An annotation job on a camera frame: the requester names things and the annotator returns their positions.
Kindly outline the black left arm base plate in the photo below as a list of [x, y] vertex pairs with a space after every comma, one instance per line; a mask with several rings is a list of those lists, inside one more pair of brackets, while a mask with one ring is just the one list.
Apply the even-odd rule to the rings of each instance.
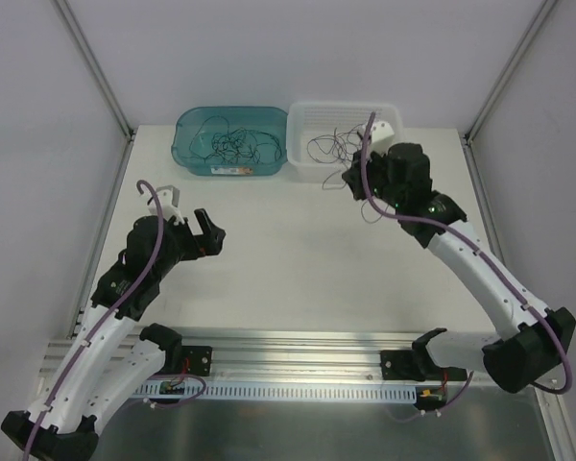
[[173, 350], [167, 360], [164, 373], [167, 375], [209, 376], [213, 348], [210, 346], [185, 346]]

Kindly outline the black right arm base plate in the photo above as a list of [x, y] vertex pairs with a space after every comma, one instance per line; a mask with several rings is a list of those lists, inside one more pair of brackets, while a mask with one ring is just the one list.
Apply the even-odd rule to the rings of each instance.
[[462, 368], [442, 368], [436, 365], [426, 352], [414, 350], [383, 350], [379, 353], [380, 368], [384, 380], [411, 380], [425, 382], [438, 380], [465, 381], [468, 372]]

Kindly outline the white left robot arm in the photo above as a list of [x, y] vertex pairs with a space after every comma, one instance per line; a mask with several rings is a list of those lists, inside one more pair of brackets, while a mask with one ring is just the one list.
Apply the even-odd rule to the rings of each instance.
[[121, 364], [113, 370], [107, 365], [175, 266], [223, 250], [225, 231], [203, 208], [195, 217], [198, 234], [175, 216], [148, 215], [133, 223], [51, 382], [27, 409], [9, 412], [1, 424], [25, 459], [90, 459], [110, 419], [141, 384], [156, 373], [182, 373], [182, 337], [159, 324], [143, 328]]

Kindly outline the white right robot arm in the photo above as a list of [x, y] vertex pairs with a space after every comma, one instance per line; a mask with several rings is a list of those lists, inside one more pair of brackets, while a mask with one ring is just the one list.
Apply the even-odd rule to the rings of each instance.
[[557, 395], [571, 389], [567, 352], [575, 317], [565, 307], [549, 307], [485, 248], [466, 213], [434, 190], [430, 160], [419, 144], [395, 144], [385, 154], [362, 147], [343, 179], [355, 200], [389, 205], [381, 214], [440, 260], [493, 325], [491, 335], [447, 328], [425, 333], [412, 346], [418, 376], [431, 379], [457, 367], [488, 374], [508, 393], [529, 385]]

